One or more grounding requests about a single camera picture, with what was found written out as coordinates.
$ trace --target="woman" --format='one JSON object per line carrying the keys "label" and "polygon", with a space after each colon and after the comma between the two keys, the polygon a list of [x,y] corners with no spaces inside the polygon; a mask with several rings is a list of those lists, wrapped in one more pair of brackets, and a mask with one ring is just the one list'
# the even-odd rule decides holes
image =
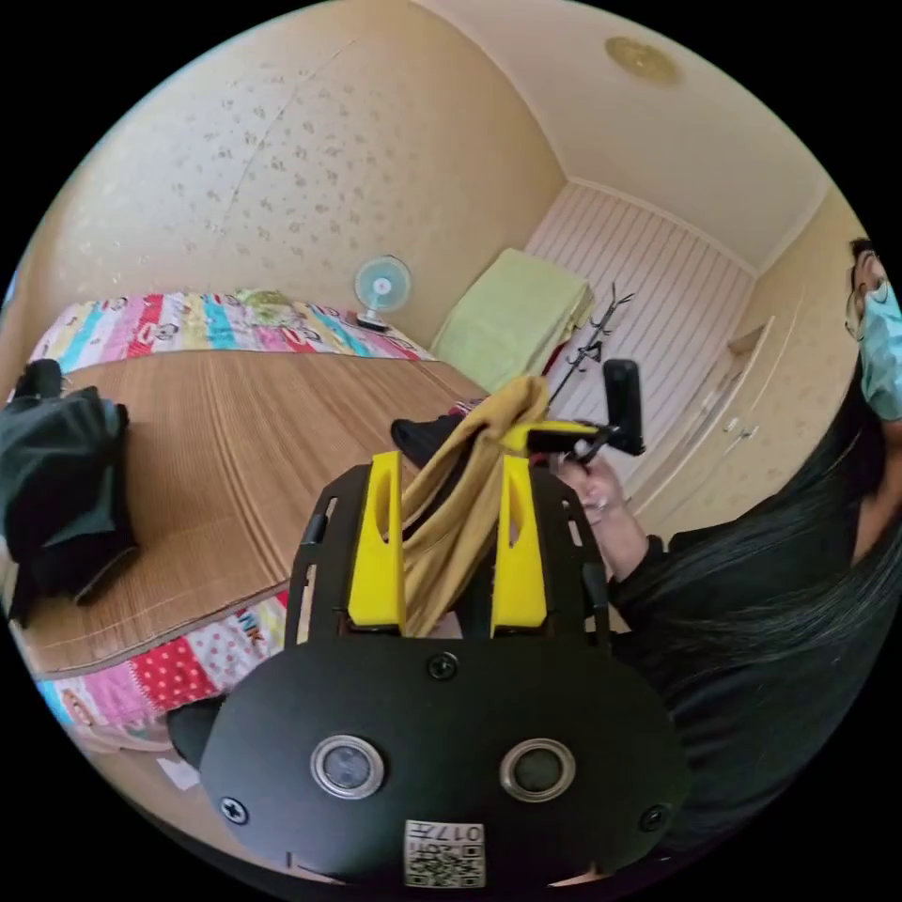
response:
{"label": "woman", "polygon": [[558,471],[631,630],[614,652],[663,697],[692,769],[661,860],[715,844],[791,783],[858,695],[902,594],[902,318],[870,242],[852,250],[855,381],[781,492],[665,552],[602,460]]}

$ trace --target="bamboo mat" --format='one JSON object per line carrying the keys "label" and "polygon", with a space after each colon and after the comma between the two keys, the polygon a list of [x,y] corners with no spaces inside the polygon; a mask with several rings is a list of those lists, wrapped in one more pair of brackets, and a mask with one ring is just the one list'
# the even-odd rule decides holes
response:
{"label": "bamboo mat", "polygon": [[[43,677],[99,670],[265,596],[324,486],[479,389],[436,362],[185,351],[78,370],[126,405],[141,551],[94,603],[39,602],[17,639]],[[405,484],[414,470],[406,465]]]}

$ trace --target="ceiling light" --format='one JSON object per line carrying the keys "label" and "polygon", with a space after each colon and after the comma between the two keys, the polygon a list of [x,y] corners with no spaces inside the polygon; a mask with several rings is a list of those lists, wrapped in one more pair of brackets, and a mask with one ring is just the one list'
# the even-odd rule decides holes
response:
{"label": "ceiling light", "polygon": [[621,68],[656,85],[676,85],[681,78],[679,66],[665,53],[632,38],[609,38],[604,49]]}

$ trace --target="qr code label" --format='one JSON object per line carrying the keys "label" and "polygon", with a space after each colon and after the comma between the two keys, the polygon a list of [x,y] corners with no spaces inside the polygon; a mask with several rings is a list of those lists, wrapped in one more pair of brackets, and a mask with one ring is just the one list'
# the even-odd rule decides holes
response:
{"label": "qr code label", "polygon": [[486,885],[482,824],[439,824],[409,820],[404,828],[404,882],[437,889],[480,889]]}

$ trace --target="camera lens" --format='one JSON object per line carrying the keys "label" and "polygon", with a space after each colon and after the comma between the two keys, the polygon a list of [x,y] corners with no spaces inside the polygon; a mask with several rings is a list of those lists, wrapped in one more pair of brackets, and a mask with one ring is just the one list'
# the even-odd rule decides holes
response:
{"label": "camera lens", "polygon": [[332,736],[310,758],[314,780],[338,799],[365,799],[382,785],[385,766],[376,749],[356,736]]}
{"label": "camera lens", "polygon": [[501,762],[501,785],[518,801],[557,799],[567,791],[575,775],[572,753],[554,739],[521,742]]}

